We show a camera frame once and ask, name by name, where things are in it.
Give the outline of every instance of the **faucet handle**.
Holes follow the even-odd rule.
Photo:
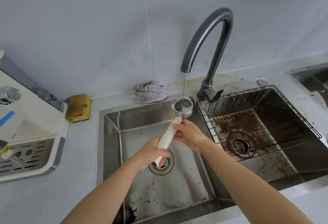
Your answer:
[[[210,87],[209,89],[204,89],[204,92],[206,93],[207,101],[209,103],[213,103],[219,100],[223,89],[218,92],[215,92],[214,89]]]

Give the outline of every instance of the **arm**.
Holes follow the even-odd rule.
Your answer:
[[[252,224],[313,224],[295,205],[259,176],[242,166],[188,120],[174,125],[174,139],[201,153]]]
[[[61,224],[112,223],[139,170],[163,156],[159,166],[170,153],[158,148],[161,137],[150,139],[136,154],[129,158],[113,175],[92,190],[66,216]]]

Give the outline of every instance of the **hand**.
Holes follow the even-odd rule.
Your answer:
[[[170,156],[166,149],[158,148],[158,142],[162,136],[150,139],[145,145],[137,151],[130,159],[134,160],[139,170],[146,168],[150,163],[155,161],[159,156],[163,156],[158,167],[163,166],[164,159]]]
[[[183,119],[182,124],[172,124],[178,130],[173,137],[175,140],[185,143],[195,152],[202,153],[204,143],[212,142],[202,131],[191,121]]]

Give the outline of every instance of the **forearm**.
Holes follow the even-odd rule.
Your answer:
[[[287,198],[215,143],[206,142],[202,154],[250,223],[312,223]]]
[[[132,159],[91,191],[63,220],[62,224],[112,223],[138,172]]]

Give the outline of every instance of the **sink drain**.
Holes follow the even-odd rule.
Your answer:
[[[240,157],[252,157],[255,154],[254,143],[252,140],[241,133],[230,136],[229,144],[232,151]]]
[[[149,168],[152,172],[154,172],[156,175],[165,175],[171,171],[174,164],[174,157],[172,152],[168,150],[168,152],[171,154],[169,157],[164,159],[164,164],[162,167],[156,167],[152,164],[149,164]]]

